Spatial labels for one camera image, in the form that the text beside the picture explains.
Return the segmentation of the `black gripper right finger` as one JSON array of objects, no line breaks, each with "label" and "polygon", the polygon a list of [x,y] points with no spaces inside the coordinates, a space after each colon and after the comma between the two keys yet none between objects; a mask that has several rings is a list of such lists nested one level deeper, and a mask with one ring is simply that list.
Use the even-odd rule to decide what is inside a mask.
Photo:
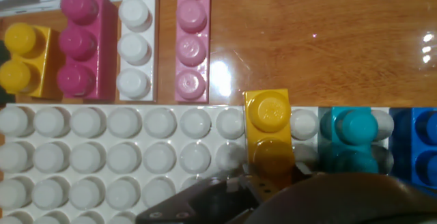
[{"label": "black gripper right finger", "polygon": [[306,180],[313,175],[312,170],[303,162],[297,162],[294,166],[294,183]]}]

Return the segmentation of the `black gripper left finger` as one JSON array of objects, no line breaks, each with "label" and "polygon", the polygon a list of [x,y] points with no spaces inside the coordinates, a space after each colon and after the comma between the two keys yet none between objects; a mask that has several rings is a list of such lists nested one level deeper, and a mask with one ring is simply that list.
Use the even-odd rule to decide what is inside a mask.
[{"label": "black gripper left finger", "polygon": [[136,224],[243,224],[264,202],[254,173],[222,171],[138,214]]}]

